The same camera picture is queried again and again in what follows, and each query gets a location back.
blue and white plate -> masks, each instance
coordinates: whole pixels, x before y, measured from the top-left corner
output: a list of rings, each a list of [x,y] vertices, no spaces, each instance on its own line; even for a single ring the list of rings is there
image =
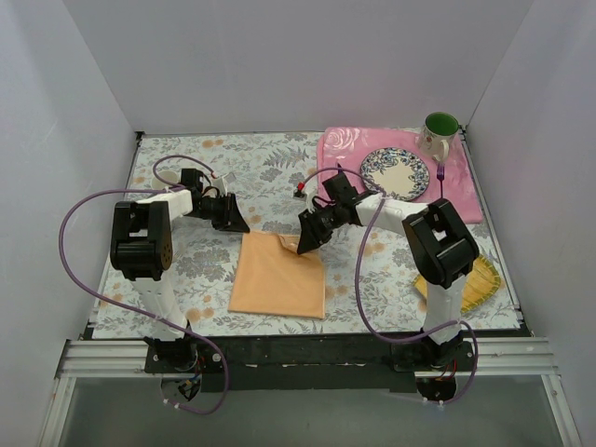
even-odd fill
[[[372,190],[385,191],[397,200],[414,200],[428,188],[428,168],[419,156],[398,147],[371,152],[360,165]]]

wall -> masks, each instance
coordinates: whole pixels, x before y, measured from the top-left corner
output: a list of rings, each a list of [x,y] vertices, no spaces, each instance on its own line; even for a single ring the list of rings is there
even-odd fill
[[[536,0],[469,125],[524,315],[596,445],[596,1]]]
[[[0,445],[35,445],[66,338],[92,300],[62,271],[57,234],[87,193],[125,184],[134,133],[60,0],[0,0]],[[67,251],[99,284],[106,199],[82,210]]]
[[[135,130],[467,123],[532,0],[64,0]]]

purple fork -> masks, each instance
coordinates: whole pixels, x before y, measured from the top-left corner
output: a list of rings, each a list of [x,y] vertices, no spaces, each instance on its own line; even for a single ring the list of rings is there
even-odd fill
[[[445,164],[440,161],[437,166],[437,180],[440,183],[440,198],[443,198],[443,180],[445,180]]]

robotic arm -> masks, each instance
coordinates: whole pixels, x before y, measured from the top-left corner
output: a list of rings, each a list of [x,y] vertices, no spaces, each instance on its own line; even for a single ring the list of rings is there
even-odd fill
[[[368,225],[382,199],[371,191],[359,194],[343,172],[323,182],[323,187],[332,203],[322,207],[313,200],[314,208],[299,215],[299,254],[327,243],[332,230],[343,224]],[[442,198],[427,205],[387,198],[374,226],[408,239],[416,267],[428,287],[423,330],[459,320],[466,275],[479,249],[451,202]],[[458,326],[434,332],[429,338],[431,364],[443,364],[461,343]]]
[[[203,188],[203,178],[200,170],[182,169],[181,185],[186,189],[136,202],[118,202],[114,210],[112,266],[131,281],[147,310],[182,327],[186,326],[186,316],[178,307],[168,272],[173,258],[170,223],[186,215],[210,220],[216,230],[250,232],[236,195],[227,192],[225,178],[213,182],[216,196],[206,196],[209,191]],[[153,336],[174,340],[183,334],[159,324]]]

yellow cloth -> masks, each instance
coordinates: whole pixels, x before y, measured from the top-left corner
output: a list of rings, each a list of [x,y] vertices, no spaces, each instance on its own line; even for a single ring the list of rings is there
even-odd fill
[[[242,247],[228,310],[325,317],[325,270],[315,252],[296,254],[299,238],[251,230]]]

